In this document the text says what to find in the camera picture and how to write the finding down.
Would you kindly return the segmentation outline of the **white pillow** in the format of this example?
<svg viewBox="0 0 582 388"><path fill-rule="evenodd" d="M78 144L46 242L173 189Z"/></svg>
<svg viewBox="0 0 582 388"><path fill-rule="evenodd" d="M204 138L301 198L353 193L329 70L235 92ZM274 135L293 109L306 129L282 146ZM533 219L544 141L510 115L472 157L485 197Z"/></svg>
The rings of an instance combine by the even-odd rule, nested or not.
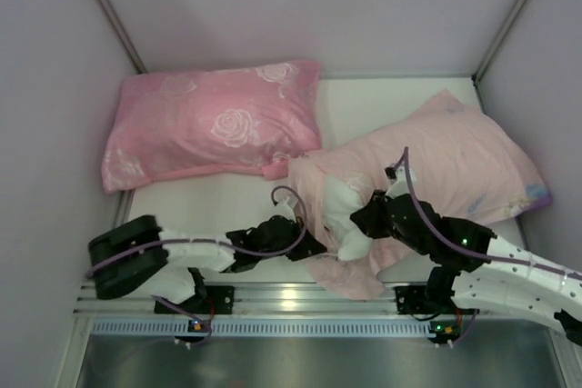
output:
<svg viewBox="0 0 582 388"><path fill-rule="evenodd" d="M324 225L339 244L337 258L355 261L367 256L373 239L351 220L351 214L365 206L360 195L343 181L327 175L322 206Z"/></svg>

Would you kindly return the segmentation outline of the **purple princess print pillowcase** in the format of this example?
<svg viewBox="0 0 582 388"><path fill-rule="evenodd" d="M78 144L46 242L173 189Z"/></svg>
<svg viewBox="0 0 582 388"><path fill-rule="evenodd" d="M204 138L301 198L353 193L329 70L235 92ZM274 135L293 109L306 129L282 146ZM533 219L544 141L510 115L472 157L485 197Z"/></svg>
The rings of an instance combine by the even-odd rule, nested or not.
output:
<svg viewBox="0 0 582 388"><path fill-rule="evenodd" d="M416 175L416 196L445 216L488 225L552 200L531 159L504 130L444 90L397 123L290 162L289 183L306 205L309 232L328 250L304 266L326 290L352 300L374 299L384 291L379 273L412 253L384 238L372 242L367 256L340 261L339 244L322 216L327 175L346 183L366 205L375 190L387 190L385 169L403 153Z"/></svg>

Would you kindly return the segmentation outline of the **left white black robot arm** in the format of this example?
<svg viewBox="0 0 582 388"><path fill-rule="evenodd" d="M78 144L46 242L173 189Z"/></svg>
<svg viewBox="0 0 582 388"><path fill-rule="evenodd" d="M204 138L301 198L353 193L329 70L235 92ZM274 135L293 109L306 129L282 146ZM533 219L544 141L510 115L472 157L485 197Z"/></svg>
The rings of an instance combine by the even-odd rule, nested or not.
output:
<svg viewBox="0 0 582 388"><path fill-rule="evenodd" d="M208 298L204 271L241 274L271 258L298 262L325 252L302 220L281 214L218 237L172 234L142 215L88 244L87 276L101 301L154 296L166 313L193 312Z"/></svg>

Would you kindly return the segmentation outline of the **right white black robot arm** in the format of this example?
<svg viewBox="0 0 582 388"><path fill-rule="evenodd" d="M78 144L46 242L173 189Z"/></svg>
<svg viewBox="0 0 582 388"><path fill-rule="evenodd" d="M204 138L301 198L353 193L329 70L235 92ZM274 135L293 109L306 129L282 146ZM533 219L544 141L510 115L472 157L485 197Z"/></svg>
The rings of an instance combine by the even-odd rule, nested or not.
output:
<svg viewBox="0 0 582 388"><path fill-rule="evenodd" d="M351 214L364 235L391 237L428 257L435 267L426 305L511 315L581 343L581 274L519 248L467 219L442 216L412 194L374 192Z"/></svg>

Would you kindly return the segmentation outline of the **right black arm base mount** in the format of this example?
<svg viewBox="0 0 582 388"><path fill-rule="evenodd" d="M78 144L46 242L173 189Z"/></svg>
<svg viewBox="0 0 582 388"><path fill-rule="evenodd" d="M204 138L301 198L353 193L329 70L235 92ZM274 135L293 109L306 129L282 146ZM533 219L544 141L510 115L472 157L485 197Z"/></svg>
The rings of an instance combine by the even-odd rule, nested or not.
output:
<svg viewBox="0 0 582 388"><path fill-rule="evenodd" d="M400 315L409 315L417 321L425 322L444 313L442 305L432 302L426 296L424 285L398 286L395 288L395 295L397 313Z"/></svg>

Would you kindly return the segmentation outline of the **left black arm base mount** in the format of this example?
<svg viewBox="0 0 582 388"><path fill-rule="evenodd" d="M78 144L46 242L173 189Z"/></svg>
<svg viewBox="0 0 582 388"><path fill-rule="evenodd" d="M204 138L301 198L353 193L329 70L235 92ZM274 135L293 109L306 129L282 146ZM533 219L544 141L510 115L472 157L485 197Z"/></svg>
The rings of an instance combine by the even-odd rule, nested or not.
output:
<svg viewBox="0 0 582 388"><path fill-rule="evenodd" d="M229 315L233 311L235 288L226 285L205 286L195 290L193 296L179 303L170 303L186 313L195 315Z"/></svg>

